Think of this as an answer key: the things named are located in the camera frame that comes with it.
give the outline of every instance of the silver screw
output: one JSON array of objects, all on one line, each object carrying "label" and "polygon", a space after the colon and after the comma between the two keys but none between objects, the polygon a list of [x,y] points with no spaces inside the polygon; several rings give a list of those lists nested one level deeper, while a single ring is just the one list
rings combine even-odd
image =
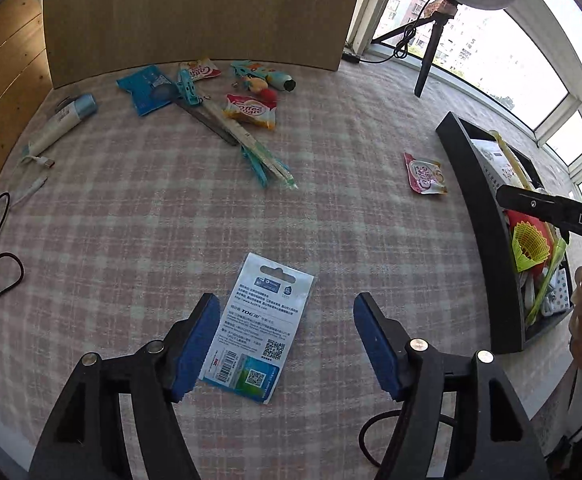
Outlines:
[{"label": "silver screw", "polygon": [[488,350],[480,350],[478,352],[478,359],[483,363],[492,363],[493,362],[493,354]]},{"label": "silver screw", "polygon": [[411,348],[417,350],[418,352],[423,352],[424,350],[429,348],[429,343],[424,341],[424,339],[411,339],[409,345],[411,345]]},{"label": "silver screw", "polygon": [[93,352],[89,352],[82,356],[82,365],[84,366],[91,366],[95,365],[95,362],[98,360],[98,354],[94,354]]},{"label": "silver screw", "polygon": [[149,342],[149,344],[146,346],[146,351],[149,352],[149,354],[159,354],[160,352],[162,352],[163,348],[164,344],[162,343],[162,341],[156,339],[155,341]]}]

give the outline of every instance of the teal clip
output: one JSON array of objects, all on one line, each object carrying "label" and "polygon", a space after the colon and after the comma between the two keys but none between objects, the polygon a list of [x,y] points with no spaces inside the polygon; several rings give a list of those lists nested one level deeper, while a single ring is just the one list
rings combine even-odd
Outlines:
[{"label": "teal clip", "polygon": [[[267,178],[267,173],[264,171],[264,166],[258,160],[258,158],[256,158],[256,156],[244,146],[242,146],[242,156],[249,161],[251,169],[255,173],[255,176],[258,177],[258,182],[260,183],[260,185],[262,187],[267,187],[269,185],[269,179]],[[291,171],[289,170],[289,168],[287,168],[287,165],[285,163],[279,160],[279,158],[276,158],[276,160],[280,163],[280,165],[283,168],[285,168],[285,170],[289,172]]]},{"label": "teal clip", "polygon": [[186,68],[183,68],[178,72],[178,82],[176,83],[176,86],[178,87],[180,95],[189,106],[198,106],[202,102],[202,99],[197,96],[196,86],[193,84],[191,74]]}]

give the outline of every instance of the checkered fabric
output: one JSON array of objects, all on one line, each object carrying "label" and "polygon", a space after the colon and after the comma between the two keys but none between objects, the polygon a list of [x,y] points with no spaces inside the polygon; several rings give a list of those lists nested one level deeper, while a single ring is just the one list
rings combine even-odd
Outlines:
[{"label": "checkered fabric", "polygon": [[[219,100],[223,75],[197,83]],[[48,182],[14,209],[0,251],[17,254],[25,279],[0,298],[0,417],[32,444],[81,355],[134,352],[187,317],[203,292],[224,304],[249,251],[317,277],[268,406],[207,384],[175,406],[202,478],[363,479],[375,469],[357,447],[372,415],[392,409],[353,323],[353,299],[370,291],[389,317],[437,349],[488,348],[487,298],[471,221],[435,132],[458,115],[503,137],[535,162],[547,189],[568,194],[565,171],[485,105],[394,62],[342,63],[339,72],[276,66],[297,81],[281,94],[277,126],[247,127],[292,170],[299,190],[263,190],[239,150],[167,106],[139,118],[117,78],[96,76],[52,91],[0,178],[6,186],[24,142],[68,95],[92,92],[98,112],[55,143]],[[164,65],[169,76],[176,65]],[[446,196],[408,184],[403,152],[441,161]],[[11,187],[24,189],[37,167]],[[582,264],[582,240],[568,252]],[[16,275],[0,265],[0,286]],[[523,354],[501,360],[524,399],[555,356],[565,323]],[[452,399],[445,401],[450,410]],[[129,399],[129,457],[144,478]],[[369,432],[382,456],[393,430]],[[442,460],[448,430],[434,453]]]}]

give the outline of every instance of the black tray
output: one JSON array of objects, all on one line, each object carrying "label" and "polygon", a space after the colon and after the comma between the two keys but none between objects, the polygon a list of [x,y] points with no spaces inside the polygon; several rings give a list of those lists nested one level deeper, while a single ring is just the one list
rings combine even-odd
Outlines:
[{"label": "black tray", "polygon": [[[479,155],[471,142],[471,139],[495,138],[452,112],[447,113],[436,132],[462,189],[482,259],[491,351],[495,354],[520,352],[556,326],[572,309],[551,317],[539,316],[533,325],[528,329],[524,328],[524,301],[517,286],[511,236],[503,210],[495,200],[495,192],[487,181],[478,159]],[[510,148],[531,177],[532,184],[535,187],[544,187],[531,159],[513,146]],[[566,257],[560,267],[567,270],[570,297],[573,289]]]}]

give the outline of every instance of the tripod leg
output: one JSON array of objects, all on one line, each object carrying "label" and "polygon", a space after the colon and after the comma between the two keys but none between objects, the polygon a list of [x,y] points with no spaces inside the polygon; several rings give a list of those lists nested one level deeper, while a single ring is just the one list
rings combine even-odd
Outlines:
[{"label": "tripod leg", "polygon": [[442,30],[444,29],[446,22],[447,20],[436,20],[433,24],[431,38],[429,40],[429,44],[427,45],[427,51],[424,53],[424,58],[422,59],[420,74],[418,74],[418,81],[415,83],[415,95],[417,95],[417,97],[422,95],[422,89],[424,88],[424,83],[427,82],[427,77],[429,76],[429,71],[431,70],[433,59],[436,57],[437,46],[440,43]]}]

